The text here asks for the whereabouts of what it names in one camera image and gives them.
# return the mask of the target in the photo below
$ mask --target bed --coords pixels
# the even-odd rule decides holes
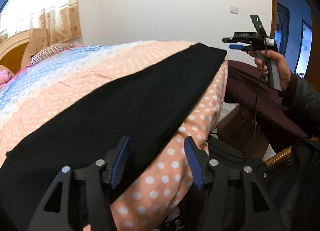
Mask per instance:
[[[78,46],[21,70],[0,90],[0,166],[6,153],[22,139],[82,97],[193,44],[138,41],[115,46]],[[185,196],[193,179],[183,140],[192,136],[199,148],[208,151],[206,138],[218,123],[227,75],[225,57],[165,149],[111,205],[118,230],[152,230]]]

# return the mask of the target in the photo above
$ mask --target metal screw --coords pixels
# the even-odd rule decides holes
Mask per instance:
[[[97,160],[96,161],[96,165],[97,166],[102,166],[102,165],[104,165],[106,162],[103,160],[103,159],[100,159],[100,160]]]
[[[251,173],[252,172],[252,168],[250,166],[245,166],[243,169],[244,169],[244,171],[246,173]]]
[[[209,161],[209,164],[210,164],[211,166],[217,166],[217,165],[219,164],[219,161],[216,160],[216,159],[211,159],[211,160]]]
[[[71,169],[70,169],[70,167],[69,166],[64,166],[62,169],[61,169],[61,171],[63,172],[63,173],[67,173],[67,172],[69,172]]]

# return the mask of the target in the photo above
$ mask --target black sleeve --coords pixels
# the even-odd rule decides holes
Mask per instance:
[[[310,137],[317,136],[320,127],[320,93],[305,79],[294,74],[291,78],[287,90],[280,94],[284,98],[282,104],[288,107],[285,113]]]

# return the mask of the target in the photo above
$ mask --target hand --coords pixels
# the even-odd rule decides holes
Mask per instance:
[[[261,51],[261,53],[263,55],[266,55],[266,51]],[[268,74],[267,66],[265,65],[262,68],[262,60],[257,58],[257,55],[255,54],[255,52],[249,51],[248,54],[255,58],[254,63],[257,65],[257,69],[259,71],[262,71],[263,75],[267,75]],[[271,58],[276,61],[278,71],[279,71],[279,76],[280,76],[281,89],[282,89],[282,91],[285,91],[289,85],[290,78],[291,78],[291,71],[290,71],[290,68],[288,66],[287,61],[285,60],[285,57],[278,52],[275,52],[273,50],[268,50],[267,51],[267,58]]]

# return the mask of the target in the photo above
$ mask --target light switch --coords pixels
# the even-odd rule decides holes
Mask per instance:
[[[234,5],[231,5],[230,6],[230,13],[238,14],[238,7],[234,6]]]

